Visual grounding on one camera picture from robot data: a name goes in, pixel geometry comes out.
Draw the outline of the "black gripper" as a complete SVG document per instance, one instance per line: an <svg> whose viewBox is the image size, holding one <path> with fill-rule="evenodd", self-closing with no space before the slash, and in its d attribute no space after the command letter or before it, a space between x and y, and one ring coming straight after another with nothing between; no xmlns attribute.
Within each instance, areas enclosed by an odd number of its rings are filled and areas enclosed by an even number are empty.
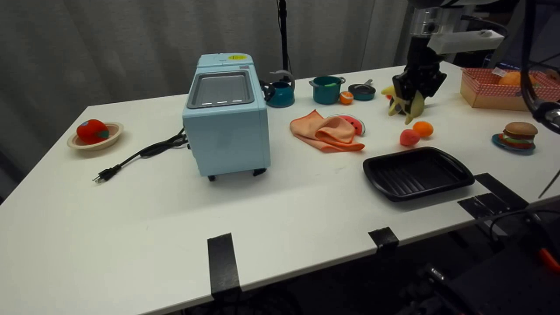
<svg viewBox="0 0 560 315"><path fill-rule="evenodd" d="M404 71L392 77L394 91L401 99L434 96L446 75L439 70L441 57L427 45L411 45Z"/></svg>

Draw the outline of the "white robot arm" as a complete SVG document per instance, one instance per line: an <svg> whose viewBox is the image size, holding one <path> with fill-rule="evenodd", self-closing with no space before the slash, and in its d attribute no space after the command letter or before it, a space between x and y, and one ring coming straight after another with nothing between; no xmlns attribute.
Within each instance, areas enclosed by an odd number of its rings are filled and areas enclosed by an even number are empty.
<svg viewBox="0 0 560 315"><path fill-rule="evenodd" d="M448 54L495 50L509 29L485 19L474 8L497 0L410 0L417 15L411 24L404 71L392 78L401 99L434 96L446 75L439 63Z"/></svg>

